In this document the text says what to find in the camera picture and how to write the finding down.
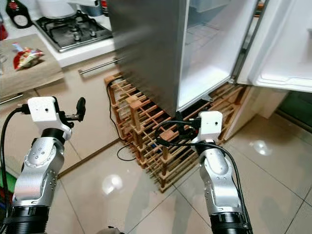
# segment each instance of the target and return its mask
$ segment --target white appliance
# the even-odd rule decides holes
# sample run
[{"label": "white appliance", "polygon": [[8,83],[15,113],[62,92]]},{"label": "white appliance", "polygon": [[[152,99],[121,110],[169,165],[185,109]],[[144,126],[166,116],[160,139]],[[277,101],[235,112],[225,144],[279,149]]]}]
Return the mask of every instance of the white appliance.
[{"label": "white appliance", "polygon": [[75,4],[98,7],[99,0],[37,0],[43,16],[49,19],[61,19],[76,13]]},{"label": "white appliance", "polygon": [[267,0],[261,20],[257,5],[108,0],[120,68],[171,116],[229,80],[312,92],[312,1]]}]

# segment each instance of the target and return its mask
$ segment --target black cable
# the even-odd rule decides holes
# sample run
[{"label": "black cable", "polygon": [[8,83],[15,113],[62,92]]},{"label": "black cable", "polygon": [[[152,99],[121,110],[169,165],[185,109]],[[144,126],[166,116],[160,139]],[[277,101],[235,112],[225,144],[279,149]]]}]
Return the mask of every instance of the black cable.
[{"label": "black cable", "polygon": [[[3,183],[3,189],[4,189],[4,202],[5,202],[5,217],[9,216],[10,212],[10,200],[9,200],[9,188],[8,188],[8,182],[6,179],[6,168],[5,168],[5,158],[4,158],[4,142],[5,142],[5,131],[8,126],[8,123],[12,116],[15,113],[21,112],[21,108],[16,108],[13,110],[4,121],[2,132],[1,132],[1,140],[0,140],[0,161],[1,161],[1,175],[2,175],[2,183]],[[2,233],[6,228],[5,224],[2,224],[0,228],[0,233]]]},{"label": "black cable", "polygon": [[121,147],[121,148],[117,151],[117,157],[118,157],[121,161],[130,162],[130,161],[135,160],[136,158],[135,158],[135,157],[134,157],[134,158],[132,158],[132,159],[124,159],[124,158],[121,158],[121,157],[119,156],[119,152],[120,152],[122,149],[124,149],[124,148],[128,147],[129,145],[134,146],[134,148],[136,148],[136,147],[135,147],[135,145],[134,145],[134,144],[129,143],[129,142],[127,142],[126,140],[124,140],[124,139],[122,139],[122,138],[120,137],[120,135],[119,135],[119,131],[118,131],[118,127],[117,127],[117,125],[116,125],[115,121],[114,121],[114,120],[113,120],[113,118],[112,118],[112,104],[111,104],[111,97],[109,96],[109,93],[108,93],[108,88],[110,87],[110,85],[111,85],[111,84],[112,84],[112,81],[111,81],[111,82],[109,82],[109,83],[107,84],[107,86],[106,86],[106,93],[107,93],[108,100],[109,100],[109,119],[113,122],[113,124],[114,124],[114,126],[115,126],[115,128],[116,128],[116,131],[117,131],[117,134],[118,134],[118,138],[119,138],[120,140],[122,140],[123,142],[128,143],[128,145],[125,145],[125,146]]},{"label": "black cable", "polygon": [[237,168],[237,165],[236,165],[235,160],[234,160],[233,156],[231,155],[231,153],[228,152],[226,149],[222,148],[221,146],[210,144],[210,143],[207,143],[207,142],[205,142],[205,143],[200,143],[200,142],[199,143],[173,143],[173,142],[166,141],[163,138],[161,138],[161,136],[159,134],[159,129],[160,129],[161,126],[169,124],[169,123],[177,123],[177,124],[184,124],[184,125],[189,125],[190,124],[190,122],[187,122],[187,121],[166,121],[166,122],[163,122],[155,130],[155,138],[156,139],[160,138],[162,141],[166,142],[166,144],[173,145],[173,146],[198,146],[198,145],[209,146],[210,148],[216,148],[216,149],[221,150],[224,154],[226,154],[229,157],[229,159],[232,162],[234,171],[235,171],[237,190],[238,190],[238,195],[239,195],[240,201],[242,203],[243,215],[244,215],[244,218],[245,218],[246,222],[251,225],[249,214],[248,214],[248,211],[247,211],[247,208],[246,208],[246,205],[245,205],[244,195],[243,195],[243,192],[242,192],[242,187],[241,187],[241,183],[240,183],[240,177],[239,177],[238,168]]}]

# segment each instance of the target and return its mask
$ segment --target gas stove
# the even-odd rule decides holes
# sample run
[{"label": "gas stove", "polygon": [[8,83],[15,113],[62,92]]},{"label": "gas stove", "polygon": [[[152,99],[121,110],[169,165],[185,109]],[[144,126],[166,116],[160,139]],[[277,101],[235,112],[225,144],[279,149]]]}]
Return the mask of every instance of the gas stove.
[{"label": "gas stove", "polygon": [[60,53],[112,37],[111,31],[80,10],[63,19],[42,17],[35,25]]}]

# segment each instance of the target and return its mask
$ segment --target metal handle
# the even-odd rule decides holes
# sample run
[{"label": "metal handle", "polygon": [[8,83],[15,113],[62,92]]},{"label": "metal handle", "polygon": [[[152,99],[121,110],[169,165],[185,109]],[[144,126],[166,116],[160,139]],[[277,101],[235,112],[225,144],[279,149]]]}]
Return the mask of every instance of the metal handle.
[{"label": "metal handle", "polygon": [[113,61],[110,61],[110,62],[107,62],[107,63],[101,64],[101,65],[99,65],[99,66],[96,66],[96,67],[90,68],[90,69],[85,70],[85,71],[78,70],[78,72],[79,72],[79,75],[83,75],[83,74],[85,74],[85,73],[87,73],[87,72],[94,71],[94,70],[96,70],[96,69],[98,69],[98,68],[105,67],[105,66],[107,66],[107,65],[109,65],[109,64],[112,64],[112,63],[118,62],[118,61],[120,61],[120,60],[121,60],[121,58],[119,58],[119,59],[115,59],[115,60],[113,60]]},{"label": "metal handle", "polygon": [[7,100],[4,100],[4,101],[0,102],[0,105],[3,105],[3,104],[5,104],[5,103],[7,103],[7,102],[10,102],[10,101],[13,101],[13,100],[15,100],[15,99],[18,99],[18,98],[20,98],[20,97],[22,97],[22,96],[24,96],[24,94],[19,93],[19,94],[17,94],[17,96],[15,96],[15,97],[12,97],[12,98],[9,98],[9,99],[7,99]]}]

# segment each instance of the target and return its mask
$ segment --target wall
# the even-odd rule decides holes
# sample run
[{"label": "wall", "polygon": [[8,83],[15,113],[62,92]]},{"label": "wall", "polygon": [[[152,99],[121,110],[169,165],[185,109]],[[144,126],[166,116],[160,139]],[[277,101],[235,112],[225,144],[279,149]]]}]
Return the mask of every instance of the wall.
[{"label": "wall", "polygon": [[[19,1],[28,8],[30,15],[32,15],[32,12],[39,10],[37,0],[19,0]],[[6,0],[0,0],[0,13],[4,19],[8,18],[8,15],[5,12],[6,5],[7,5]]]}]

